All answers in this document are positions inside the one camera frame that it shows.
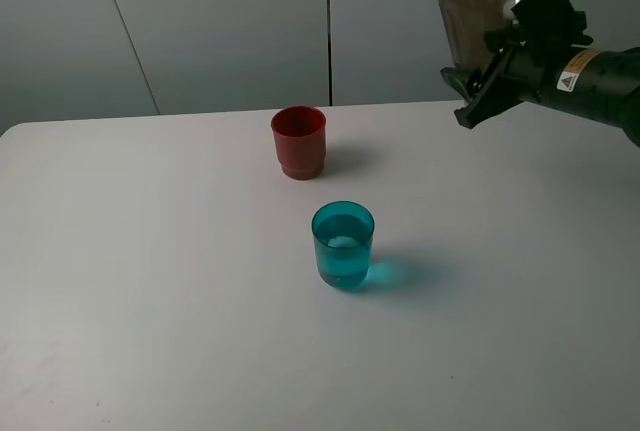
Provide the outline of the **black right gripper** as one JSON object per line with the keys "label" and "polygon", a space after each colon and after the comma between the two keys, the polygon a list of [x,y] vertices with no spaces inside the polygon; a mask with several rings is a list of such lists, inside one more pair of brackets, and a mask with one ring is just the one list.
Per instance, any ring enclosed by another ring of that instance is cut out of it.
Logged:
{"label": "black right gripper", "polygon": [[537,100],[547,69],[572,49],[593,43],[586,34],[586,13],[575,10],[570,0],[522,0],[515,11],[516,21],[485,34],[494,58],[484,72],[440,71],[444,83],[466,101],[455,116],[467,129],[524,102],[525,88]]}

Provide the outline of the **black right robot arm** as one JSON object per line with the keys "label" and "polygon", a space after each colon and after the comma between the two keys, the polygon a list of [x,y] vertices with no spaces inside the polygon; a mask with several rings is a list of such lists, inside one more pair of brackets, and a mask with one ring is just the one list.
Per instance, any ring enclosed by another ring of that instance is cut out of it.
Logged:
{"label": "black right robot arm", "polygon": [[485,42],[487,70],[444,68],[444,82],[465,100],[455,112],[472,129],[523,102],[620,128],[639,141],[639,51],[592,48],[586,15],[570,0],[509,0],[507,27]]}

